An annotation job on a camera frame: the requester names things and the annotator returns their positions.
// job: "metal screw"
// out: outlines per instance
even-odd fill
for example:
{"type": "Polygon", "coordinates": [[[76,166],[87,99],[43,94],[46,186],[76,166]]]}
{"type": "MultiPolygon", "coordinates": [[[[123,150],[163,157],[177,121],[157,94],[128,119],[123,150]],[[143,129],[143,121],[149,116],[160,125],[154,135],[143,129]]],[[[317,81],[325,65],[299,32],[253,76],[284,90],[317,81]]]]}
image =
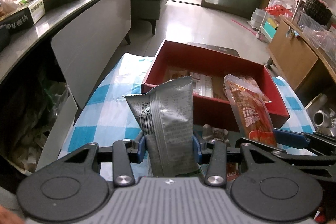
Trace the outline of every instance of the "metal screw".
{"type": "Polygon", "coordinates": [[[211,184],[221,184],[224,182],[224,178],[221,176],[211,176],[208,177],[208,182],[211,184]]]}
{"type": "Polygon", "coordinates": [[[172,179],[167,179],[165,180],[165,183],[167,184],[173,184],[175,181],[173,181],[172,179]]]}
{"type": "Polygon", "coordinates": [[[115,180],[118,184],[128,184],[132,181],[131,177],[128,175],[118,176],[115,180]]]}

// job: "qr code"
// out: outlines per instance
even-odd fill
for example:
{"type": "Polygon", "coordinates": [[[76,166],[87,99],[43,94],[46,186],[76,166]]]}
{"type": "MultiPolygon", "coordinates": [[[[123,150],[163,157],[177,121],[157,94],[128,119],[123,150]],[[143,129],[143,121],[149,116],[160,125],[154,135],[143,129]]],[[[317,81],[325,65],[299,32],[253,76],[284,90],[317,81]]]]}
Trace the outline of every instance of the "qr code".
{"type": "Polygon", "coordinates": [[[143,103],[142,104],[142,113],[150,112],[151,106],[150,103],[143,103]]]}

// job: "checkered cloth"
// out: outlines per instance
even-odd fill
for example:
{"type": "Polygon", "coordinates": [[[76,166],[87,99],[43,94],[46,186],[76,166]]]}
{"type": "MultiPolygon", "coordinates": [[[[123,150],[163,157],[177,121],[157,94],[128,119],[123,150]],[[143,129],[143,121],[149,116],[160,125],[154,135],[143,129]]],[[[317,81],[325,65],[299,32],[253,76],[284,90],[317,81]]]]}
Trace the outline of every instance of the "checkered cloth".
{"type": "MultiPolygon", "coordinates": [[[[290,116],[281,129],[297,133],[313,133],[315,129],[307,112],[305,111],[305,108],[286,80],[278,76],[277,78],[274,77],[273,81],[280,92],[290,116]]],[[[286,149],[288,154],[312,155],[312,153],[306,149],[299,150],[281,144],[278,144],[278,147],[286,149]]]]}
{"type": "MultiPolygon", "coordinates": [[[[141,93],[142,80],[152,61],[152,57],[140,57],[129,53],[123,55],[84,107],[68,134],[58,158],[88,142],[97,142],[100,147],[111,146],[117,140],[134,139],[139,134],[139,125],[123,95],[141,93]]],[[[282,129],[312,133],[314,130],[312,123],[293,90],[281,77],[273,80],[290,114],[290,119],[282,129]]],[[[306,154],[295,148],[284,148],[291,154],[306,154]]],[[[141,164],[131,166],[135,178],[150,174],[147,155],[141,164]]],[[[106,180],[112,180],[112,163],[103,163],[100,174],[106,180]]]]}

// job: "red cardboard box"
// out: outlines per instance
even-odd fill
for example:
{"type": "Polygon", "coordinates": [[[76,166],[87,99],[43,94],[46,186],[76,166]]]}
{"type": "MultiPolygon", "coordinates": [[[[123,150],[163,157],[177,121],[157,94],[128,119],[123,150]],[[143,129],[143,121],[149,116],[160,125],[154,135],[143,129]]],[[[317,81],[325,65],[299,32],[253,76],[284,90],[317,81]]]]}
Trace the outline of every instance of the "red cardboard box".
{"type": "Polygon", "coordinates": [[[263,65],[207,48],[164,40],[142,82],[142,93],[169,81],[169,70],[188,70],[213,77],[216,98],[193,94],[194,124],[239,131],[229,101],[220,94],[227,74],[251,76],[256,80],[272,101],[266,103],[266,107],[275,128],[280,128],[289,118],[280,93],[263,65]]]}

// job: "marble tabletop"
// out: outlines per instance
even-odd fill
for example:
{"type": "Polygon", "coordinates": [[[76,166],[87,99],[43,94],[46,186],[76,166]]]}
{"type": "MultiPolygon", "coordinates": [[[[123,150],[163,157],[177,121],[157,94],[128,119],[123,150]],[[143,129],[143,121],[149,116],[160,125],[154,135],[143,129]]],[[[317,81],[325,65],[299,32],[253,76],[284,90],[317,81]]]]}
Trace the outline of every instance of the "marble tabletop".
{"type": "Polygon", "coordinates": [[[33,27],[11,36],[9,45],[0,52],[0,84],[29,50],[56,28],[67,24],[73,15],[99,0],[77,0],[46,13],[33,27]]]}

